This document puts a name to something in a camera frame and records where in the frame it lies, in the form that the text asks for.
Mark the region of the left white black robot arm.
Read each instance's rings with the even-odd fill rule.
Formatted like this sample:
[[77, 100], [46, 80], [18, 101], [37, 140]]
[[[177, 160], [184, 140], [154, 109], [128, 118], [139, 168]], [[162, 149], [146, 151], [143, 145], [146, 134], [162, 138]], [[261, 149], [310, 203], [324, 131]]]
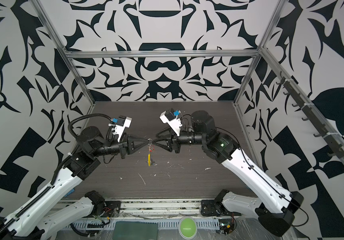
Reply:
[[[94, 126], [83, 129], [79, 134], [74, 132], [74, 124], [96, 117], [109, 121], [106, 135]], [[97, 191], [86, 193], [74, 204], [54, 214], [49, 214], [49, 211], [93, 173], [101, 163], [100, 156], [119, 155], [124, 159], [148, 145], [147, 139], [125, 133], [131, 122], [129, 117], [112, 119], [105, 114], [89, 114], [72, 120], [68, 131], [76, 140], [75, 150], [56, 167], [50, 182], [37, 194], [7, 217], [0, 217], [0, 240], [47, 240], [83, 217], [91, 215], [100, 219], [105, 213], [106, 201]]]

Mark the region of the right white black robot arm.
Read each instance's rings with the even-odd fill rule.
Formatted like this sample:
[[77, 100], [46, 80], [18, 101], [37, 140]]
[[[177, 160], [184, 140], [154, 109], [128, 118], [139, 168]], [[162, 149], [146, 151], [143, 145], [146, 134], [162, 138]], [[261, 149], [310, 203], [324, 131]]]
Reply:
[[168, 125], [165, 131], [169, 134], [158, 132], [153, 144], [175, 153], [180, 152], [182, 145], [200, 145], [206, 156], [230, 170], [256, 195], [252, 198], [221, 191], [215, 199], [221, 214], [236, 213], [257, 219], [276, 237], [295, 227], [295, 213], [301, 209], [304, 197], [272, 180], [247, 156], [236, 137], [219, 131], [208, 112], [195, 111], [190, 116], [192, 126], [184, 131], [180, 111], [162, 112], [160, 120]]

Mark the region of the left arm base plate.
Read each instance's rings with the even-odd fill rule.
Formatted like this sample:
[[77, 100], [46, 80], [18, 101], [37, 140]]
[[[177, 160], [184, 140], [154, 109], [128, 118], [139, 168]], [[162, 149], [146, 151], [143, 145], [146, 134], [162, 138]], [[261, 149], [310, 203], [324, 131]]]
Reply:
[[105, 203], [98, 208], [97, 214], [102, 218], [111, 218], [121, 212], [121, 201], [105, 201]]

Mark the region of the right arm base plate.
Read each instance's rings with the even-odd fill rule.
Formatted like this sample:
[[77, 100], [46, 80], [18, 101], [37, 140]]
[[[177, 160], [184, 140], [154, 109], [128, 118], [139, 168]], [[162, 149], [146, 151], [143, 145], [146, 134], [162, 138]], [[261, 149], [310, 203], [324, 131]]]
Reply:
[[241, 213], [228, 211], [220, 202], [201, 200], [201, 215], [204, 217], [241, 216]]

